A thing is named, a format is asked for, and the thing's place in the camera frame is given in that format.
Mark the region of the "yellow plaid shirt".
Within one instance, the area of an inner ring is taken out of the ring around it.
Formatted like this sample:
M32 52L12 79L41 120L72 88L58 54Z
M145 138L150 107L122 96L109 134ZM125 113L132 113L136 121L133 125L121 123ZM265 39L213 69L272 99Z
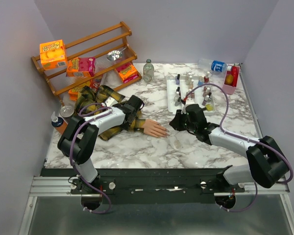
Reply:
M90 87L84 86L78 92L78 98L75 103L75 112L78 114L80 110L82 110L85 106L90 105L92 103L105 103L108 98L115 99L120 104L125 104L125 96L114 91L112 88L102 85L95 92ZM105 132L101 133L99 137L107 141L120 133L122 130L126 130L128 132L144 132L143 125L146 120L141 119L142 112L138 111L133 122L127 127L122 128L120 126L112 127Z

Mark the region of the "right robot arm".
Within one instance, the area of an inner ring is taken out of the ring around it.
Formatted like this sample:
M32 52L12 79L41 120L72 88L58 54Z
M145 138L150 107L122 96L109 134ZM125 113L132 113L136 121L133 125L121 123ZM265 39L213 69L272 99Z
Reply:
M228 166L217 174L216 187L222 192L238 183L257 183L270 188L290 171L273 138L248 138L226 132L220 125L208 122L203 109L197 104L177 110L170 126L176 131L187 131L200 142L226 148L247 159L246 165Z

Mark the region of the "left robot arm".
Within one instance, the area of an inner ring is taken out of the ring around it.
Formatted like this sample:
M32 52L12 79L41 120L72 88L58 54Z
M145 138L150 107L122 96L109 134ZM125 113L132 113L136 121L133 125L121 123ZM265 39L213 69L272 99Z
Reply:
M57 147L67 156L78 175L83 178L82 188L87 193L98 190L98 171L95 169L91 155L98 135L113 127L129 127L143 108L144 102L135 95L121 104L113 98L99 103L100 108L88 114L83 111L92 106L87 105L80 113L73 116L62 134Z

